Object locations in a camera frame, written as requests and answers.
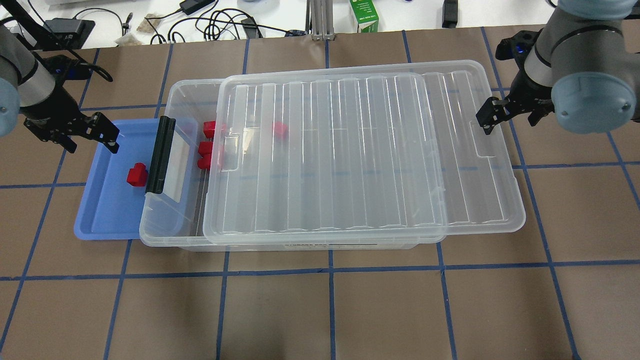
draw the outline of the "green box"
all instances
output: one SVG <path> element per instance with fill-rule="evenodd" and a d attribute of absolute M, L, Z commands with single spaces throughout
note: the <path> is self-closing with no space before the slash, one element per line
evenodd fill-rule
<path fill-rule="evenodd" d="M 377 33 L 380 18 L 373 0 L 349 0 L 356 27 L 359 33 Z"/>

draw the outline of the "blue tape line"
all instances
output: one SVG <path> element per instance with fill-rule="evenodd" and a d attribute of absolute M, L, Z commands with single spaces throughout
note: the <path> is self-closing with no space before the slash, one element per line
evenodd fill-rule
<path fill-rule="evenodd" d="M 625 266 L 640 265 L 640 259 L 619 259 L 619 260 L 586 260 L 586 261 L 555 261 L 553 266 Z M 503 263 L 503 264 L 461 264 L 445 265 L 448 270 L 489 270 L 489 269 L 510 269 L 510 268 L 543 268 L 549 266 L 548 263 Z M 349 268 L 304 268 L 293 270 L 262 270 L 262 271 L 236 271 L 236 272 L 186 272 L 186 273 L 152 273 L 152 274 L 125 274 L 125 279 L 164 279 L 174 277 L 222 277 L 222 276 L 272 276 L 272 275 L 304 275 L 304 274 L 336 274 L 350 272 L 409 272 L 409 271 L 438 271 L 440 265 L 424 266 L 370 266 L 370 267 L 349 267 Z M 46 280 L 100 280 L 119 279 L 118 274 L 89 274 L 89 275 L 30 275 L 25 281 L 46 281 Z M 3 276 L 0 281 L 19 281 L 20 276 Z"/>
<path fill-rule="evenodd" d="M 498 75 L 498 68 L 495 66 L 495 60 L 493 59 L 493 52 L 491 51 L 491 45 L 489 44 L 489 38 L 486 36 L 486 30 L 484 29 L 484 26 L 480 27 L 480 31 L 482 32 L 482 38 L 484 39 L 484 46 L 486 47 L 486 50 L 489 53 L 489 60 L 491 61 L 491 66 L 493 67 L 493 74 L 495 75 L 495 80 L 498 84 L 500 95 L 504 97 L 504 89 L 502 87 L 502 82 L 500 81 L 500 76 Z"/>
<path fill-rule="evenodd" d="M 558 261 L 554 266 L 612 266 L 612 265 L 640 265 L 640 259 L 629 260 L 587 260 L 587 261 Z"/>
<path fill-rule="evenodd" d="M 225 265 L 223 271 L 229 270 L 229 251 L 225 253 Z M 216 336 L 216 360 L 220 360 L 222 350 L 222 329 L 225 320 L 225 303 L 227 301 L 227 276 L 222 277 L 222 287 L 220 290 L 220 310 L 218 311 L 218 334 Z"/>
<path fill-rule="evenodd" d="M 227 276 L 272 276 L 272 275 L 300 275 L 321 274 L 328 272 L 325 268 L 292 269 L 292 270 L 260 270 L 228 272 Z"/>
<path fill-rule="evenodd" d="M 31 260 L 33 259 L 33 253 L 36 250 L 36 245 L 38 245 L 38 239 L 40 238 L 40 232 L 42 231 L 42 226 L 44 225 L 44 219 L 47 217 L 47 210 L 49 209 L 49 205 L 51 205 L 51 198 L 53 198 L 53 191 L 56 188 L 56 183 L 58 182 L 58 176 L 60 176 L 60 170 L 62 169 L 62 163 L 65 161 L 65 156 L 67 154 L 66 150 L 62 150 L 62 155 L 60 156 L 60 162 L 58 163 L 58 168 L 56 169 L 56 175 L 53 177 L 53 183 L 51 189 L 49 190 L 49 196 L 47 196 L 47 202 L 45 202 L 44 209 L 42 210 L 42 216 L 40 217 L 40 221 L 38 223 L 38 229 L 36 230 L 36 234 L 33 237 L 33 242 L 31 243 L 31 248 L 29 249 L 29 256 L 27 256 L 27 261 L 24 264 L 24 268 L 22 269 L 22 275 L 20 276 L 20 283 L 18 283 L 18 288 L 15 291 L 15 296 L 13 297 L 13 302 L 11 304 L 11 310 L 9 310 L 9 316 L 6 319 L 6 323 L 4 325 L 4 330 L 2 333 L 2 338 L 0 338 L 0 352 L 4 347 L 4 342 L 6 341 L 6 335 L 9 333 L 9 327 L 11 326 L 11 321 L 13 320 L 13 314 L 15 313 L 15 308 L 18 305 L 18 300 L 20 299 L 20 294 L 22 293 L 22 286 L 24 285 L 24 280 L 27 277 L 27 272 L 29 271 L 29 265 L 31 264 Z"/>
<path fill-rule="evenodd" d="M 86 186 L 86 183 L 64 183 L 64 184 L 56 184 L 57 188 L 72 188 L 75 186 Z"/>
<path fill-rule="evenodd" d="M 155 108 L 158 104 L 147 105 L 125 105 L 125 106 L 102 106 L 98 108 L 81 108 L 81 111 L 102 111 L 102 110 L 127 110 L 127 109 L 148 109 Z"/>
<path fill-rule="evenodd" d="M 242 62 L 242 73 L 246 74 L 246 64 L 249 61 L 249 39 L 246 39 L 246 43 L 244 44 L 244 60 Z"/>
<path fill-rule="evenodd" d="M 69 188 L 72 186 L 85 186 L 86 183 L 63 183 L 56 184 L 57 188 Z M 50 188 L 53 184 L 24 184 L 24 185 L 0 185 L 0 189 L 32 189 L 32 188 Z"/>
<path fill-rule="evenodd" d="M 178 277 L 218 277 L 224 276 L 222 271 L 212 272 L 168 272 L 164 274 L 125 274 L 125 279 L 173 279 Z"/>
<path fill-rule="evenodd" d="M 100 49 L 96 49 L 95 50 L 95 56 L 93 57 L 93 64 L 97 64 L 98 63 L 98 55 L 100 54 Z M 84 90 L 82 91 L 82 96 L 80 96 L 80 101 L 78 101 L 78 107 L 82 108 L 82 104 L 84 104 L 84 97 L 86 97 L 86 91 L 89 90 L 89 82 L 91 81 L 91 78 L 93 77 L 93 70 L 91 70 L 91 72 L 89 73 L 89 78 L 86 80 L 86 83 L 84 84 Z"/>
<path fill-rule="evenodd" d="M 109 322 L 109 332 L 107 333 L 107 341 L 104 345 L 104 356 L 102 357 L 102 360 L 109 359 L 109 351 L 111 350 L 111 339 L 113 338 L 113 328 L 116 324 L 116 315 L 118 314 L 118 306 L 120 305 L 120 294 L 122 294 L 122 285 L 124 283 L 124 274 L 127 273 L 127 263 L 129 262 L 129 253 L 131 252 L 131 242 L 131 239 L 127 241 L 127 248 L 124 251 L 124 259 L 122 260 L 122 268 L 120 269 L 120 279 L 118 280 L 118 289 L 116 290 L 116 299 L 113 302 L 111 321 Z"/>
<path fill-rule="evenodd" d="M 629 176 L 629 171 L 627 170 L 627 166 L 625 165 L 625 162 L 622 161 L 622 155 L 620 154 L 620 150 L 618 150 L 618 146 L 616 145 L 615 140 L 613 140 L 613 135 L 611 135 L 610 132 L 607 132 L 607 137 L 609 138 L 609 142 L 611 143 L 613 152 L 616 153 L 616 157 L 618 158 L 618 164 L 622 168 L 622 172 L 624 173 L 625 178 L 627 179 L 627 183 L 629 184 L 629 188 L 631 189 L 631 194 L 633 195 L 634 200 L 636 201 L 636 206 L 638 207 L 638 210 L 640 210 L 640 198 L 638 198 L 638 192 L 636 191 L 634 182 L 631 180 L 631 176 Z"/>
<path fill-rule="evenodd" d="M 396 272 L 396 271 L 435 271 L 439 270 L 438 265 L 425 266 L 367 266 L 354 268 L 334 268 L 331 272 Z"/>
<path fill-rule="evenodd" d="M 548 164 L 548 165 L 527 165 L 527 168 L 572 168 L 572 167 L 616 167 L 619 163 L 578 163 L 578 164 Z"/>
<path fill-rule="evenodd" d="M 335 355 L 335 288 L 333 286 L 333 250 L 328 251 L 329 262 L 329 334 L 331 341 L 331 360 L 336 359 Z"/>
<path fill-rule="evenodd" d="M 447 270 L 482 270 L 482 269 L 514 269 L 514 268 L 545 268 L 549 263 L 506 263 L 506 264 L 463 264 L 445 265 Z"/>
<path fill-rule="evenodd" d="M 489 59 L 491 60 L 491 66 L 493 67 L 493 73 L 495 75 L 495 79 L 498 83 L 498 87 L 501 89 L 500 94 L 504 97 L 504 90 L 502 90 L 502 81 L 500 80 L 500 74 L 498 73 L 498 68 L 495 65 L 495 60 L 493 59 L 493 53 L 491 51 L 491 45 L 489 44 L 489 38 L 486 36 L 486 31 L 484 27 L 480 28 L 484 45 L 486 47 L 487 53 L 489 54 Z M 545 255 L 547 256 L 547 263 L 549 266 L 549 270 L 551 273 L 551 279 L 554 283 L 554 289 L 556 291 L 556 297 L 558 300 L 558 305 L 560 307 L 560 313 L 562 314 L 562 319 L 564 323 L 564 329 L 566 331 L 567 338 L 569 340 L 569 346 L 571 347 L 571 352 L 574 360 L 579 360 L 580 355 L 578 355 L 577 347 L 575 346 L 575 340 L 573 338 L 573 331 L 571 329 L 571 324 L 569 323 L 569 318 L 566 314 L 566 308 L 564 306 L 564 299 L 562 296 L 562 291 L 560 290 L 560 284 L 558 283 L 556 269 L 554 268 L 553 258 L 551 256 L 551 251 L 549 251 L 549 246 L 547 242 L 547 235 L 545 234 L 545 229 L 542 225 L 542 217 L 540 216 L 540 210 L 538 208 L 538 203 L 536 201 L 536 196 L 533 192 L 533 186 L 531 185 L 531 179 L 529 177 L 529 170 L 527 168 L 527 163 L 524 160 L 524 155 L 522 154 L 522 148 L 520 147 L 520 141 L 518 139 L 518 134 L 516 132 L 515 126 L 513 125 L 513 121 L 509 122 L 509 127 L 511 128 L 511 132 L 513 134 L 513 141 L 515 142 L 516 149 L 518 150 L 518 157 L 520 158 L 520 164 L 522 166 L 522 172 L 524 173 L 525 182 L 527 183 L 527 189 L 529 191 L 529 195 L 531 197 L 531 203 L 533 205 L 534 214 L 536 216 L 536 222 L 538 223 L 538 229 L 540 231 L 540 238 L 542 239 L 542 245 L 545 249 Z"/>
<path fill-rule="evenodd" d="M 437 243 L 438 250 L 438 267 L 440 270 L 440 283 L 442 284 L 442 299 L 444 301 L 444 314 L 447 318 L 447 330 L 449 331 L 449 345 L 451 346 L 452 360 L 458 360 L 458 351 L 456 350 L 456 338 L 453 333 L 453 319 L 451 318 L 451 305 L 449 304 L 449 290 L 447 289 L 447 276 L 445 275 L 446 267 L 444 264 L 444 256 L 442 255 L 442 244 Z"/>
<path fill-rule="evenodd" d="M 329 69 L 329 40 L 324 41 L 324 68 Z"/>
<path fill-rule="evenodd" d="M 0 189 L 50 188 L 51 184 L 0 185 Z"/>
<path fill-rule="evenodd" d="M 404 52 L 406 53 L 406 62 L 412 63 L 411 52 L 409 51 L 409 41 L 406 39 L 406 31 L 402 30 L 402 40 L 404 42 Z"/>
<path fill-rule="evenodd" d="M 173 44 L 169 44 L 169 53 L 166 57 L 166 65 L 164 66 L 164 75 L 162 77 L 162 85 L 160 85 L 160 96 L 158 96 L 158 102 L 156 104 L 156 112 L 154 117 L 157 118 L 160 114 L 160 105 L 162 104 L 162 98 L 164 96 L 164 87 L 166 86 L 166 77 L 169 75 L 169 65 L 171 65 L 171 56 L 173 55 Z"/>
<path fill-rule="evenodd" d="M 119 279 L 118 274 L 88 274 L 88 275 L 32 275 L 25 277 L 25 281 L 43 280 L 104 280 Z"/>

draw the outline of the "blue tray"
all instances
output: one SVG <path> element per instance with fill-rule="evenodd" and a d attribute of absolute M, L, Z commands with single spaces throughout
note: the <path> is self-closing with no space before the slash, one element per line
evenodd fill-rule
<path fill-rule="evenodd" d="M 82 240 L 123 240 L 140 237 L 145 187 L 127 183 L 135 163 L 151 162 L 157 119 L 117 120 L 117 154 L 98 145 L 76 217 L 74 232 Z"/>

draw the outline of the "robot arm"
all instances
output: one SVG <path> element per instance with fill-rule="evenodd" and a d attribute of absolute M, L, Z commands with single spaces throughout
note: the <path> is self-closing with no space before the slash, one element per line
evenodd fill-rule
<path fill-rule="evenodd" d="M 27 50 L 4 26 L 0 26 L 0 136 L 16 125 L 18 112 L 24 125 L 41 141 L 59 143 L 68 152 L 76 151 L 69 136 L 78 135 L 103 143 L 112 153 L 118 152 L 118 128 L 102 113 L 88 117 L 80 112 L 76 101 L 62 87 L 67 72 L 78 61 L 62 56 L 55 69 Z M 57 77 L 51 73 L 59 72 Z"/>
<path fill-rule="evenodd" d="M 550 112 L 574 133 L 603 133 L 640 119 L 640 54 L 625 51 L 621 20 L 636 0 L 559 0 L 545 28 L 504 39 L 498 60 L 520 71 L 504 100 L 487 99 L 476 115 L 486 134 L 531 113 L 535 126 Z"/>

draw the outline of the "black handle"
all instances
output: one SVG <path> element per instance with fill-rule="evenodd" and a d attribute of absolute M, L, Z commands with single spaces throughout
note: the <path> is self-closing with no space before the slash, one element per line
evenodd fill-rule
<path fill-rule="evenodd" d="M 160 117 L 145 193 L 162 193 L 164 180 L 166 179 L 166 168 L 169 165 L 169 154 L 171 153 L 174 129 L 175 119 L 164 115 Z"/>

